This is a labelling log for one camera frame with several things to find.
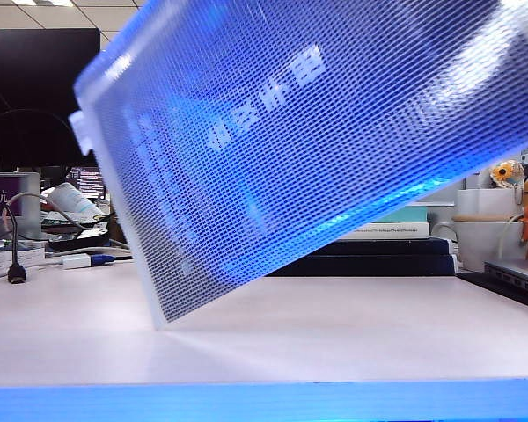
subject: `coffee cup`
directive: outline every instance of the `coffee cup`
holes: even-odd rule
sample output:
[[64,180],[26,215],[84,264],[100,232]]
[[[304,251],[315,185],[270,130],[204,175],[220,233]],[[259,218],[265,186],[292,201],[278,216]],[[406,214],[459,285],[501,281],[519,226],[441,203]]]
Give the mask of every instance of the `coffee cup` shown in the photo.
[[482,272],[485,261],[499,258],[502,236],[502,258],[525,259],[528,242],[521,242],[522,222],[440,222],[433,233],[442,227],[453,230],[458,239],[459,260],[464,269]]

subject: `office desk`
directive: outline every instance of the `office desk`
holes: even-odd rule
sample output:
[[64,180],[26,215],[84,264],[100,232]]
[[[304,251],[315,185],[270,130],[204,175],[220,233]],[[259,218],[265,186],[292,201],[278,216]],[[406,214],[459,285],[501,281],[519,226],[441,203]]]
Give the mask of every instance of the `office desk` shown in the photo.
[[528,308],[455,277],[264,278],[168,331],[132,263],[0,281],[0,386],[511,378]]

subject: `teal book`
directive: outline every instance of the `teal book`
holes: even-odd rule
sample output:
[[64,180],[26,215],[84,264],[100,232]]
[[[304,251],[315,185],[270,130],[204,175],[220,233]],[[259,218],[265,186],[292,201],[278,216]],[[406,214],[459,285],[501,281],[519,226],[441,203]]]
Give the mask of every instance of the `teal book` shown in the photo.
[[406,206],[377,219],[375,222],[426,222],[427,208]]

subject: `computer monitor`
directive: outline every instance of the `computer monitor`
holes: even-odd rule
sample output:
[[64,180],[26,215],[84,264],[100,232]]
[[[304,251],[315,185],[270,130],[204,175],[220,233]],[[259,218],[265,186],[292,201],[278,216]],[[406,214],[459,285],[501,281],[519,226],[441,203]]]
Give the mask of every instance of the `computer monitor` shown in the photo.
[[99,30],[0,30],[0,166],[94,166],[83,156],[68,116],[72,85],[99,51]]

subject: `gray laptop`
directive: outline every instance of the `gray laptop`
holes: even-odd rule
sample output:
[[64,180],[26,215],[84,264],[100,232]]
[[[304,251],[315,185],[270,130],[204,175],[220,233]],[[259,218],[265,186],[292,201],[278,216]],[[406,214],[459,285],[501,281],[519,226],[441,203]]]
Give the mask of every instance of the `gray laptop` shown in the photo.
[[528,260],[497,259],[485,263],[485,273],[528,291]]

